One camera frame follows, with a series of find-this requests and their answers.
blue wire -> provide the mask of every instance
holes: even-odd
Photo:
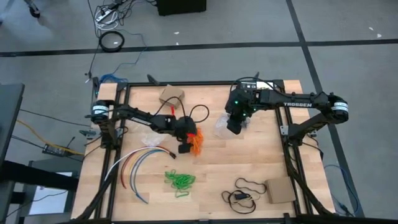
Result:
[[[355,194],[354,194],[354,191],[353,191],[353,189],[351,188],[351,186],[347,183],[347,172],[343,169],[343,168],[341,168],[340,166],[338,166],[338,165],[334,165],[334,164],[330,164],[330,165],[327,165],[327,166],[325,166],[324,168],[326,169],[327,167],[336,167],[336,168],[339,168],[341,171],[342,171],[342,173],[343,173],[343,178],[344,178],[344,181],[345,181],[345,183],[346,183],[346,185],[347,185],[347,188],[348,188],[348,190],[351,192],[351,194],[352,194],[352,196],[354,196],[354,198],[355,198],[355,204],[356,204],[356,209],[355,209],[355,211],[354,211],[354,215],[358,212],[358,209],[359,209],[359,200],[358,200],[358,198],[355,196]],[[339,204],[342,204],[333,194],[331,195]]]
[[[139,168],[139,166],[141,165],[141,163],[143,162],[143,160],[144,160],[146,157],[148,157],[149,155],[151,155],[151,154],[153,154],[153,153],[155,153],[155,152],[164,152],[164,151],[163,151],[163,150],[160,150],[160,149],[155,149],[155,150],[152,150],[152,151],[145,152],[140,158],[138,158],[137,162],[136,162],[136,163],[134,164],[134,166],[132,167],[132,170],[131,170],[131,173],[130,173],[130,187],[131,187],[131,190],[132,190],[134,193],[136,193],[136,196],[137,196],[139,199],[141,199],[144,203],[148,203],[148,202],[145,201],[145,200],[139,195],[139,193],[138,193],[138,191],[137,191],[137,187],[136,187],[136,175],[137,175],[138,168]],[[134,169],[135,169],[136,171],[135,171],[135,173],[134,173],[134,187],[133,187],[132,181],[131,181],[131,177],[132,177],[132,172],[134,171]]]
[[[101,76],[101,78],[99,78],[99,83],[106,83],[106,82],[112,82],[112,83],[120,83],[120,82],[129,82],[129,80],[127,78],[118,78],[115,77],[113,74],[106,74]]]
[[[126,33],[128,33],[130,35],[139,35],[141,37],[142,43],[144,44],[145,48],[144,48],[144,50],[139,52],[138,58],[137,58],[137,60],[135,62],[124,62],[124,63],[121,63],[120,65],[118,65],[118,67],[115,69],[115,71],[113,73],[111,73],[111,74],[115,74],[119,70],[120,66],[122,66],[122,65],[136,65],[138,63],[142,53],[148,49],[148,46],[145,43],[143,34],[132,34],[132,33],[128,32],[127,30],[124,30],[124,29],[115,29],[115,30],[124,31],[124,32],[126,32]]]

white paper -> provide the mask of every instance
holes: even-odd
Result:
[[[65,175],[68,177],[72,176],[71,172],[59,172],[58,174]],[[29,215],[41,215],[41,214],[55,214],[55,213],[63,213],[65,211],[65,204],[67,202],[68,192],[60,189],[52,189],[48,187],[36,187],[36,192],[33,200],[39,200],[44,198],[38,202],[32,202],[32,206],[30,207]]]

white wire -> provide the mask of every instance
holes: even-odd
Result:
[[[95,13],[95,20],[94,20],[95,26],[96,26],[98,29],[103,30],[103,31],[109,31],[109,30],[113,30],[113,29],[117,28],[117,26],[119,25],[119,23],[118,23],[118,22],[115,22],[115,21],[116,21],[116,20],[118,19],[118,17],[119,17],[118,12],[114,11],[114,12],[112,13],[111,19],[110,19],[108,22],[102,22],[102,23],[99,24],[99,23],[97,22],[97,16],[98,16],[98,14],[99,14],[100,12],[101,12],[101,10],[99,10],[98,12]],[[113,22],[114,22],[114,27],[108,28],[108,29],[105,29],[105,28],[104,28],[104,27],[106,27],[106,26],[112,24]]]
[[[148,147],[142,147],[142,148],[140,148],[140,149],[136,149],[136,150],[134,150],[134,151],[132,151],[132,152],[129,152],[127,155],[123,156],[122,158],[120,158],[120,160],[116,161],[116,162],[111,166],[111,168],[109,169],[109,171],[108,171],[108,173],[106,174],[104,180],[106,180],[106,179],[108,178],[108,176],[109,176],[109,174],[111,173],[113,167],[115,167],[118,163],[120,163],[120,161],[122,161],[122,160],[123,160],[124,158],[126,158],[127,156],[130,156],[131,154],[133,154],[133,153],[135,153],[135,152],[138,152],[138,151],[141,151],[141,150],[144,150],[144,149],[160,149],[160,150],[162,150],[162,151],[165,151],[165,152],[169,153],[167,150],[162,149],[161,147],[156,147],[156,146],[148,146]]]

wooden tabletop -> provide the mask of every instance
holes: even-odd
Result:
[[[150,155],[141,164],[136,179],[137,189],[149,202],[141,202],[130,188],[124,189],[120,182],[120,168],[116,187],[113,221],[139,220],[197,220],[226,218],[277,218],[283,213],[294,216],[292,203],[271,204],[267,194],[261,195],[256,202],[257,209],[249,215],[241,215],[232,211],[221,198],[224,190],[233,191],[234,182],[238,177],[247,180],[264,182],[267,179],[287,176],[284,156],[278,133],[274,110],[259,111],[251,118],[247,130],[240,135],[230,135],[229,139],[221,139],[214,135],[215,123],[224,113],[228,99],[229,86],[179,86],[185,92],[183,103],[187,113],[197,104],[207,105],[210,109],[209,118],[198,124],[204,135],[202,154],[177,154],[179,142],[172,136],[166,136],[160,144],[176,153],[177,158],[158,153]],[[134,87],[131,89],[129,104],[142,111],[155,113],[160,104],[159,94],[163,87]],[[302,93],[298,80],[285,81],[287,93]],[[113,100],[116,84],[102,84],[98,99]],[[301,123],[309,119],[307,109],[292,108],[293,122]],[[164,107],[161,114],[170,114],[170,108]],[[194,120],[204,118],[206,111],[197,108],[192,114]],[[176,110],[176,117],[182,116],[182,109]],[[145,146],[142,142],[147,134],[154,132],[149,127],[126,121],[129,128],[123,138],[122,156]],[[305,138],[304,142],[315,145],[314,140]],[[86,154],[98,146],[100,141],[91,144]],[[307,184],[319,201],[329,211],[334,212],[325,171],[319,152],[309,146],[300,146],[300,153],[307,178]],[[101,168],[103,166],[104,149],[98,149],[84,161],[80,181],[76,193],[72,218],[79,216],[93,199],[98,190]],[[164,172],[175,169],[177,173],[196,176],[196,182],[190,195],[175,198],[175,189],[164,182]],[[108,204],[109,189],[104,196],[103,215]],[[305,206],[300,197],[302,210]]]

cardboard box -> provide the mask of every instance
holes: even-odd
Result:
[[[292,202],[296,199],[289,177],[266,181],[270,203]]]
[[[164,103],[167,99],[169,99],[172,96],[178,97],[180,100],[184,98],[184,91],[181,89],[174,87],[172,85],[167,85],[166,88],[163,90],[163,92],[160,94],[159,100],[161,103]],[[178,108],[180,105],[180,101],[176,98],[173,98],[166,102],[167,106],[174,106],[174,108]]]

